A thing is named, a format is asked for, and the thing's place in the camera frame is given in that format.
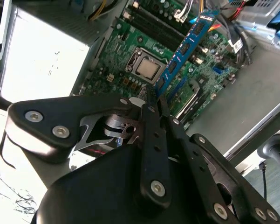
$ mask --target cpu socket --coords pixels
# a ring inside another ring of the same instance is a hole
[[[156,82],[164,69],[165,64],[143,48],[135,49],[125,67],[125,71],[131,72],[151,84]]]

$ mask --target motherboard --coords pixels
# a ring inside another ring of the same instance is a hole
[[[84,94],[120,93],[136,97],[154,85],[192,24],[174,18],[183,6],[173,0],[139,0],[128,4],[112,26]],[[186,129],[236,80],[236,54],[216,30],[208,32],[166,89],[171,114]]]

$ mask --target memory chip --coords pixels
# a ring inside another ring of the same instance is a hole
[[[157,82],[157,88],[160,90],[164,85],[164,77],[160,77],[159,81]]]
[[[202,29],[204,28],[204,26],[205,26],[205,23],[203,23],[203,22],[198,23],[197,26],[192,31],[192,33],[194,35],[199,35],[201,33]]]
[[[174,71],[174,69],[176,68],[177,63],[175,61],[172,61],[172,63],[169,65],[168,70],[170,73],[172,73]]]
[[[188,50],[188,48],[190,48],[190,46],[191,46],[191,45],[190,45],[189,43],[183,44],[182,47],[180,48],[180,53],[181,53],[182,55],[185,55],[186,52],[187,52],[187,50]]]

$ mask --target screw head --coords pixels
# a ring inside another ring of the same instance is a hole
[[[61,139],[67,138],[70,134],[68,128],[61,126],[61,125],[54,127],[52,132],[53,132],[53,135],[55,135],[56,137],[61,138]]]
[[[267,209],[267,213],[274,221],[278,221],[277,216],[271,210]]]
[[[261,209],[255,208],[255,211],[256,211],[257,215],[260,216],[260,218],[262,218],[263,220],[266,220],[266,215],[264,214],[264,212],[262,212]]]
[[[203,137],[199,137],[199,141],[202,142],[202,143],[205,143],[205,139]]]
[[[225,208],[221,204],[215,203],[213,207],[214,207],[215,213],[218,214],[219,217],[221,217],[224,220],[226,220],[228,218],[228,214],[227,214]]]
[[[174,121],[174,123],[177,124],[177,125],[180,124],[179,120],[177,120],[176,118],[173,118],[173,121]]]
[[[150,186],[153,193],[156,194],[157,196],[163,197],[165,195],[166,191],[161,182],[152,181]]]
[[[128,102],[127,102],[125,99],[120,99],[120,102],[123,103],[123,104],[125,104],[125,105],[128,104]]]
[[[25,113],[25,118],[31,122],[40,122],[43,119],[43,115],[37,111],[28,111]]]
[[[154,108],[152,106],[149,106],[148,109],[151,111],[151,112],[155,112]]]

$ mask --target green circuit board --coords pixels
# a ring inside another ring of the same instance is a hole
[[[174,26],[182,33],[186,34],[189,30],[190,24],[182,26],[174,18],[168,18],[168,15],[173,16],[174,11],[182,7],[179,3],[171,1],[170,6],[165,8],[158,0],[142,0],[139,2],[142,2],[141,6],[147,8],[150,13],[163,19],[164,22]],[[174,51],[172,51],[172,47],[170,47],[171,49],[167,48],[158,42],[157,38],[152,38],[151,35],[147,35],[131,25],[123,16],[118,18],[99,55],[98,63],[91,71],[91,76],[85,84],[84,94],[116,92],[130,98],[136,97],[144,85],[153,85],[152,80],[147,81],[143,76],[136,75],[135,72],[128,70],[127,64],[131,61],[137,49],[143,49],[151,57],[166,65]],[[203,90],[200,97],[202,100],[197,103],[198,108],[193,111],[189,121],[185,124],[185,128],[215,99],[216,94],[224,88],[227,82],[234,78],[234,74],[238,70],[233,62],[234,58],[236,56],[232,53],[226,38],[217,31],[208,32],[200,43],[200,47],[192,54],[192,58],[185,63],[170,84],[166,96],[170,98],[168,104],[173,116],[178,115],[181,108],[193,97],[192,80],[196,80]],[[220,69],[219,72],[213,69],[218,64],[223,65],[223,69]],[[183,82],[183,85],[176,89],[180,82]]]

